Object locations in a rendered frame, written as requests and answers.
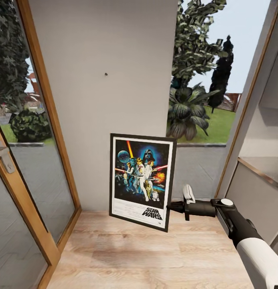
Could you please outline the poster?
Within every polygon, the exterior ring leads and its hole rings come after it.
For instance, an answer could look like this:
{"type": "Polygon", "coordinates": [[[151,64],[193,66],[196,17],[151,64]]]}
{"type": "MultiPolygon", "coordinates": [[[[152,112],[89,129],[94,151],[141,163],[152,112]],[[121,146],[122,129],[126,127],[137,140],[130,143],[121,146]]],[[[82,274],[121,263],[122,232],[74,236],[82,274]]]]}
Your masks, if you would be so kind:
{"type": "Polygon", "coordinates": [[[177,140],[110,134],[109,216],[168,233],[177,140]]]}

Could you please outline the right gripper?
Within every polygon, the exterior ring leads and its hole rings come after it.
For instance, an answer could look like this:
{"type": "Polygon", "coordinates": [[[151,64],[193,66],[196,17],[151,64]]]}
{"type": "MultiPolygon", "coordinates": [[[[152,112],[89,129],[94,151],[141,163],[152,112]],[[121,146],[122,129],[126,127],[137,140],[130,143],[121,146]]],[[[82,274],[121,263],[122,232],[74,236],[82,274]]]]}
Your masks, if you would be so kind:
{"type": "Polygon", "coordinates": [[[203,202],[204,201],[201,200],[195,200],[195,203],[187,204],[186,198],[184,197],[184,202],[182,201],[171,202],[171,205],[166,207],[167,209],[179,213],[184,212],[185,220],[189,221],[189,215],[205,216],[205,207],[203,202]]]}

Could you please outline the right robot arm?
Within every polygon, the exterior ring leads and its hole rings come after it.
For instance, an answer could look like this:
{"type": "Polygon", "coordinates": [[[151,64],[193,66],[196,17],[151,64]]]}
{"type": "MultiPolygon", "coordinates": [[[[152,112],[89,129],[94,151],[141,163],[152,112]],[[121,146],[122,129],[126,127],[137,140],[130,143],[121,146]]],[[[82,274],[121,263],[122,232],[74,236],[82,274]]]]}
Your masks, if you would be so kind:
{"type": "Polygon", "coordinates": [[[258,234],[251,220],[245,219],[229,199],[195,200],[190,185],[183,187],[184,202],[171,202],[167,209],[189,215],[217,216],[240,255],[254,289],[278,289],[278,255],[258,234]]]}

